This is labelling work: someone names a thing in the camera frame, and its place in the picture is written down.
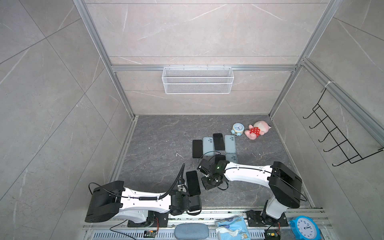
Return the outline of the light blue phone case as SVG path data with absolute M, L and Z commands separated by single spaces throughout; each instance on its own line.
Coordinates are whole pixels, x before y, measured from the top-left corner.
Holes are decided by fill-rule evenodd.
M 236 154 L 226 154 L 226 161 L 237 164 L 238 156 Z
M 235 136 L 225 135 L 224 142 L 225 142 L 225 152 L 227 154 L 235 154 L 237 152 Z
M 212 137 L 203 138 L 203 154 L 205 157 L 215 154 L 214 140 Z

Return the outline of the cased phone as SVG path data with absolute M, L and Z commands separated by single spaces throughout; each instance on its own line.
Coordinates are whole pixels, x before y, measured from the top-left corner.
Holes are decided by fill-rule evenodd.
M 214 140 L 214 148 L 216 151 L 224 151 L 225 150 L 225 142 L 224 142 L 223 134 L 221 134 L 221 133 L 213 134 L 213 140 Z
M 200 159 L 203 156 L 203 141 L 193 140 L 192 153 L 194 159 Z
M 197 171 L 186 172 L 186 177 L 190 196 L 199 196 L 201 194 L 201 189 Z

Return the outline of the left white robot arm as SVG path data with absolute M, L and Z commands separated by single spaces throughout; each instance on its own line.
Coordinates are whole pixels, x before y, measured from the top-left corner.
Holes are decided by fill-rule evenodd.
M 90 190 L 91 201 L 85 217 L 86 223 L 102 223 L 114 217 L 135 224 L 146 222 L 150 212 L 178 216 L 185 212 L 198 215 L 202 210 L 199 195 L 170 189 L 164 193 L 139 192 L 124 187 L 123 181 L 98 185 Z

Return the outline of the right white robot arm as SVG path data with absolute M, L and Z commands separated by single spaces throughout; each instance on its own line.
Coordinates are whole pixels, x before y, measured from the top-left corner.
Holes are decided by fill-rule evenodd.
M 213 158 L 213 162 L 203 159 L 198 165 L 198 171 L 204 174 L 202 183 L 206 190 L 218 188 L 222 183 L 246 182 L 272 191 L 273 196 L 260 214 L 263 224 L 277 224 L 287 209 L 300 207 L 303 181 L 285 164 L 274 162 L 267 166 L 249 166 L 222 160 L 220 155 Z

